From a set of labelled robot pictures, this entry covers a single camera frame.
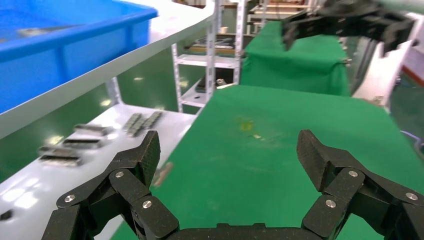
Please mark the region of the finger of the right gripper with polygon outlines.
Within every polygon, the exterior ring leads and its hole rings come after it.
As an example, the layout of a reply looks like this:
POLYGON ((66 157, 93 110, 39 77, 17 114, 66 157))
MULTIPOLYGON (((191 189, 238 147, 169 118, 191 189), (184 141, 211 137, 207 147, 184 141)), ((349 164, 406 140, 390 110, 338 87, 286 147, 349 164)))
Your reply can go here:
POLYGON ((415 20, 411 19, 388 25, 380 38, 380 41, 383 43, 381 54, 387 55, 387 53, 397 50, 399 45, 408 41, 414 25, 415 20))
POLYGON ((281 21, 282 43, 285 50, 289 51, 298 39, 317 35, 336 36, 336 26, 334 18, 298 13, 281 21))

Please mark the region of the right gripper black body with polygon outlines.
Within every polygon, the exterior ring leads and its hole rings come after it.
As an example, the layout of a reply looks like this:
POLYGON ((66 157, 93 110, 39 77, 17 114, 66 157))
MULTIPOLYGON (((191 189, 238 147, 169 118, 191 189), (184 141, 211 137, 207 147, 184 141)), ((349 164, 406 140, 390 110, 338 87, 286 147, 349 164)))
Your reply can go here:
POLYGON ((319 10, 320 34, 340 37, 380 37, 383 5, 377 0, 327 0, 319 10))

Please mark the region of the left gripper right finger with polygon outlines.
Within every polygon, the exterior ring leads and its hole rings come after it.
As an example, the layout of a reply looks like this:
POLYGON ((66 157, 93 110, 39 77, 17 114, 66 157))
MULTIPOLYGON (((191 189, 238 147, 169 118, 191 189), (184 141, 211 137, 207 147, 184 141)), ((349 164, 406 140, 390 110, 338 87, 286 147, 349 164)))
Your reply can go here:
POLYGON ((327 146, 308 129, 299 132, 297 158, 320 193, 301 227, 334 240, 351 215, 386 240, 424 237, 422 194, 368 170, 348 151, 327 146))

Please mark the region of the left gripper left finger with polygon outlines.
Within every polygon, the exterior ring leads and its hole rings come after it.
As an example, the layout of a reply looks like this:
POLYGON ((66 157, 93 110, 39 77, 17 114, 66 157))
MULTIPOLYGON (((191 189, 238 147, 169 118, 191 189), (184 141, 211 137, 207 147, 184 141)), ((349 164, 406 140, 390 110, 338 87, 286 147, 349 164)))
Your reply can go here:
POLYGON ((155 130, 139 146, 118 152, 101 174, 58 198, 42 239, 92 240, 116 216, 140 240, 168 239, 179 221, 149 189, 160 153, 155 130))

